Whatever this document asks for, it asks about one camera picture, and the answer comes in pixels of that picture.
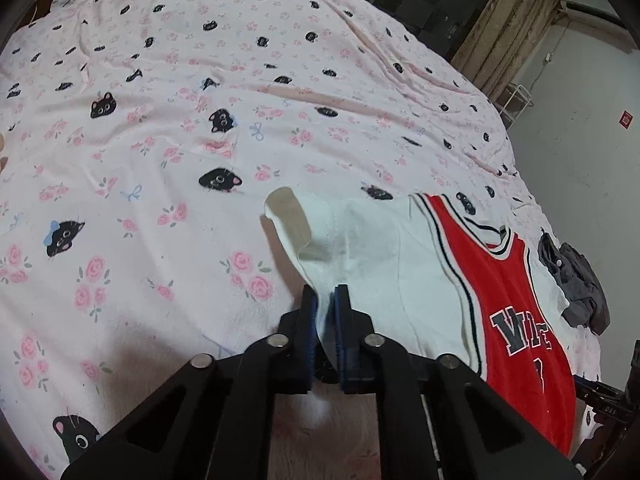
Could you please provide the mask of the person's left hand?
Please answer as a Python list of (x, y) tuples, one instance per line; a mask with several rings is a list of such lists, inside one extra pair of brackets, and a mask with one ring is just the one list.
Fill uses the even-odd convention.
[(4, 140), (4, 136), (0, 134), (0, 174), (2, 174), (3, 170), (6, 169), (6, 165), (8, 164), (9, 157), (6, 156), (4, 149), (6, 148), (6, 140)]

